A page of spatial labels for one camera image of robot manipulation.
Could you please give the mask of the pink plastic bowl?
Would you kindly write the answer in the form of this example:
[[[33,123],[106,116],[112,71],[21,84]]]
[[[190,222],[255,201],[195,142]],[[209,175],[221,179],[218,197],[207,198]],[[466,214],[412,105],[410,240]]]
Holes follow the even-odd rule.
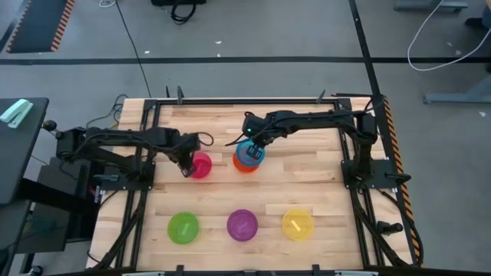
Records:
[[[194,179],[202,179],[209,175],[213,162],[207,153],[202,151],[195,152],[194,162],[196,165],[196,171],[191,175]]]

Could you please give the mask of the black mat with orange stripes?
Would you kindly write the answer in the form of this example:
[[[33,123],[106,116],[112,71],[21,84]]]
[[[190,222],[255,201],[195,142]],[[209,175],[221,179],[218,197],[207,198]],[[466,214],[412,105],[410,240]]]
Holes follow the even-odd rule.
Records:
[[[6,52],[56,52],[74,5],[75,0],[28,0],[6,44]]]

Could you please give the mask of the mint green stapler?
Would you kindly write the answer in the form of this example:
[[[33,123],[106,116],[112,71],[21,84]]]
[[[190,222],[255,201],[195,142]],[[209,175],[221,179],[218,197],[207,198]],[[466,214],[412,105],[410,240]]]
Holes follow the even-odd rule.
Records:
[[[20,99],[0,116],[0,121],[6,123],[9,128],[16,129],[33,106],[34,104],[29,100]]]

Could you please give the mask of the blue plastic bowl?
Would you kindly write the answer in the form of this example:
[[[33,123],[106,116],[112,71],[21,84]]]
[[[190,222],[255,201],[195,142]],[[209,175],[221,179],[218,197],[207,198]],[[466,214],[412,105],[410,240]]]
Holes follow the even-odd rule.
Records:
[[[242,154],[246,154],[246,150],[249,146],[251,146],[252,144],[254,144],[251,140],[246,140],[245,142],[241,142],[238,144],[238,146],[236,147],[236,153],[242,153]]]

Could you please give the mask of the black cabinet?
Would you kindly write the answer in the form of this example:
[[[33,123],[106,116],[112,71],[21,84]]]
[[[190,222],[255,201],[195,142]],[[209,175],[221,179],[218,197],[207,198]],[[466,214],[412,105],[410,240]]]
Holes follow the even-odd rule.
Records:
[[[17,253],[63,251],[69,241],[90,240],[101,202],[100,183],[94,175],[102,171],[101,165],[95,162],[79,160],[70,164],[55,157],[47,166],[42,166],[39,183],[92,202],[94,208],[79,213],[37,203],[31,219],[26,222]]]

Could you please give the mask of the green plastic bowl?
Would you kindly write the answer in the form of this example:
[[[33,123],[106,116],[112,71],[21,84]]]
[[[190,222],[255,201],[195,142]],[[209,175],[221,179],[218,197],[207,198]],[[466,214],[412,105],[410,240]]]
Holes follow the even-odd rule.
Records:
[[[192,212],[179,212],[169,221],[167,234],[178,245],[193,242],[199,233],[199,221]]]

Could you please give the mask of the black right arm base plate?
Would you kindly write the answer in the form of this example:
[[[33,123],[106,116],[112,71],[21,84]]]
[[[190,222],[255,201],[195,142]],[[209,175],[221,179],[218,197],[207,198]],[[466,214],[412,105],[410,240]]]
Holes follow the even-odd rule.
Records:
[[[394,171],[388,159],[374,160],[372,162],[371,174],[364,179],[356,177],[353,160],[343,160],[341,162],[341,170],[344,185],[347,189],[394,189],[397,187],[396,180],[390,177],[390,174]]]

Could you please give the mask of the black metal table frame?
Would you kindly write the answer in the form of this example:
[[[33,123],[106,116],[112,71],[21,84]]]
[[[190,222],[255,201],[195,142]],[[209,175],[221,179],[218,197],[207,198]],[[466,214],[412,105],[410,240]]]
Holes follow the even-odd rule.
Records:
[[[354,155],[351,139],[337,130],[306,130],[280,139],[266,150],[255,171],[242,173],[232,162],[230,142],[241,131],[246,111],[322,112],[350,106],[362,110],[368,98],[186,98],[166,99],[151,108],[150,121],[181,132],[206,132],[205,151],[213,162],[203,179],[185,178],[164,155],[156,157],[153,188],[144,196],[143,219],[122,248],[123,263],[138,271],[280,276],[284,272],[358,270],[375,263],[373,239],[352,209],[352,192],[342,182],[341,161]],[[247,209],[259,223],[255,237],[236,241],[227,231],[229,215]],[[282,231],[289,209],[307,209],[314,231],[294,241]],[[170,219],[192,212],[199,233],[186,245],[167,234]]]

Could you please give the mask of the orange plastic bowl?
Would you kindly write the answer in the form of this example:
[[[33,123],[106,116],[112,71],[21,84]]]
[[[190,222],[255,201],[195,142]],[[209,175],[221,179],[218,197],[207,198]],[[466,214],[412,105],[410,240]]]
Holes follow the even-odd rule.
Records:
[[[241,173],[252,173],[262,164],[263,159],[253,159],[247,154],[234,153],[232,156],[233,165]]]

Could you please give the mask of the person's foot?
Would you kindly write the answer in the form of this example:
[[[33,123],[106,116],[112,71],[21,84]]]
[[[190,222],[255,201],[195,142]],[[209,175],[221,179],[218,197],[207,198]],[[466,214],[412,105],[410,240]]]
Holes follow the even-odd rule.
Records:
[[[486,6],[480,17],[468,18],[464,24],[470,28],[491,29],[491,8]]]

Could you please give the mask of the black side table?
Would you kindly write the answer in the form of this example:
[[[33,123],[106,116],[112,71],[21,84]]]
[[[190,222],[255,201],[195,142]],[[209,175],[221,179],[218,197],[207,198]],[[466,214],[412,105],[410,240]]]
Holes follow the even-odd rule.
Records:
[[[0,205],[15,198],[49,104],[46,97],[0,98],[0,116],[20,99],[34,104],[21,124],[12,129],[0,121]]]

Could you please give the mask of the grey desk base bar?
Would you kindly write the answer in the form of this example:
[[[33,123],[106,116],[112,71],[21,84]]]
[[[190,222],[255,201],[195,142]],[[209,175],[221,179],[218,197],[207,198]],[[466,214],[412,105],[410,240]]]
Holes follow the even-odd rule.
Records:
[[[433,10],[437,6],[454,12],[461,12],[468,8],[468,4],[461,0],[394,0],[394,10]]]

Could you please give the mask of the yellow plastic bowl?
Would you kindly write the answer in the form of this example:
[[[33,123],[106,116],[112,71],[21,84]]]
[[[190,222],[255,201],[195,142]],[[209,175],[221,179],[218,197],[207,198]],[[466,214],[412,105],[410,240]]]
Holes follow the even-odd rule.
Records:
[[[303,241],[314,231],[314,220],[307,209],[289,209],[282,218],[282,231],[294,241]]]

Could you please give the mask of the purple plastic bowl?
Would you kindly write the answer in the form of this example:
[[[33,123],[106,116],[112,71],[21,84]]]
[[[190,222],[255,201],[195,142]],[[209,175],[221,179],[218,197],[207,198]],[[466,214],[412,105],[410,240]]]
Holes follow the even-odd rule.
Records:
[[[247,242],[255,237],[259,223],[251,211],[238,209],[229,215],[226,226],[231,238],[238,242]]]

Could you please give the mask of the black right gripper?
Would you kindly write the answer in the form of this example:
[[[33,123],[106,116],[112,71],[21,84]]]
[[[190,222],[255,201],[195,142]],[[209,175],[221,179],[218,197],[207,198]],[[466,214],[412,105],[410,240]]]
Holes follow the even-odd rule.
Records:
[[[276,112],[270,112],[264,118],[256,116],[250,111],[245,112],[242,124],[242,133],[254,144],[249,146],[246,154],[251,158],[263,159],[267,145],[276,139],[276,132],[272,129],[275,123]]]

